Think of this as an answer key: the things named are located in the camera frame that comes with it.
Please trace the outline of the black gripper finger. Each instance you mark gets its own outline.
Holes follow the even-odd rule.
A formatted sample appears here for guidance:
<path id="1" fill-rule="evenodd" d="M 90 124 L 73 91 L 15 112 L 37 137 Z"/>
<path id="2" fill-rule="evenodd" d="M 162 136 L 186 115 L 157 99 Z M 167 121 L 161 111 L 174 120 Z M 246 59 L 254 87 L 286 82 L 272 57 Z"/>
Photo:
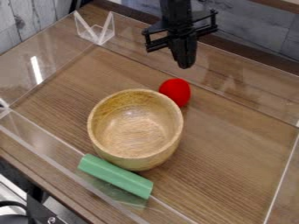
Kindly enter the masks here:
<path id="1" fill-rule="evenodd" d="M 185 40 L 185 62 L 184 68 L 190 68 L 197 60 L 197 50 L 198 50 L 198 38 L 196 34 L 192 34 Z"/>
<path id="2" fill-rule="evenodd" d="M 170 40 L 170 49 L 173 52 L 174 60 L 177 61 L 180 68 L 185 68 L 185 59 L 184 59 L 185 42 L 182 38 L 173 38 Z"/>

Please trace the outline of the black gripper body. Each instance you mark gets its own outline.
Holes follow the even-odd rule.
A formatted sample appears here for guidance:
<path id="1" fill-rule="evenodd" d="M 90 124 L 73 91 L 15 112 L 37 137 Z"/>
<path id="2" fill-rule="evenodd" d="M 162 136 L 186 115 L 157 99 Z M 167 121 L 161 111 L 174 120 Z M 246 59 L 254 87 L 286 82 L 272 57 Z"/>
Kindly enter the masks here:
<path id="1" fill-rule="evenodd" d="M 214 33 L 218 30 L 216 10 L 186 12 L 169 16 L 146 28 L 142 32 L 145 35 L 145 45 L 149 52 L 158 51 L 166 47 L 170 48 L 170 40 L 186 38 L 196 34 L 197 38 Z"/>

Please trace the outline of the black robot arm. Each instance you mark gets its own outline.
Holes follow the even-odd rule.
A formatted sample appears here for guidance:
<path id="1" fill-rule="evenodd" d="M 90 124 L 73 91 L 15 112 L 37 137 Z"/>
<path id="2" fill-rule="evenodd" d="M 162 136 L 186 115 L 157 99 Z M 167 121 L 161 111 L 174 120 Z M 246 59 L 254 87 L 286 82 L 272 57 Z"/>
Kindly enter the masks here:
<path id="1" fill-rule="evenodd" d="M 193 0 L 161 0 L 162 20 L 143 29 L 146 50 L 169 48 L 181 69 L 197 61 L 198 40 L 218 31 L 216 9 L 193 10 Z"/>

